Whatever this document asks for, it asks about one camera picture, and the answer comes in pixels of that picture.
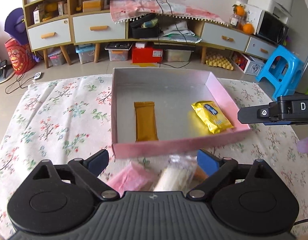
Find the purple gloved right hand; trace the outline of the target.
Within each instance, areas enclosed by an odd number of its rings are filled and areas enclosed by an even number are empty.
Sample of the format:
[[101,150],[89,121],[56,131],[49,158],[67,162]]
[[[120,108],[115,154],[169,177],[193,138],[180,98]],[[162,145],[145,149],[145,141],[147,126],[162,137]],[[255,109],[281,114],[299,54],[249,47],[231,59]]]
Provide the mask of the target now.
[[298,152],[300,153],[306,153],[308,154],[308,137],[307,138],[304,138],[302,140],[300,140],[298,143],[297,143],[297,150]]

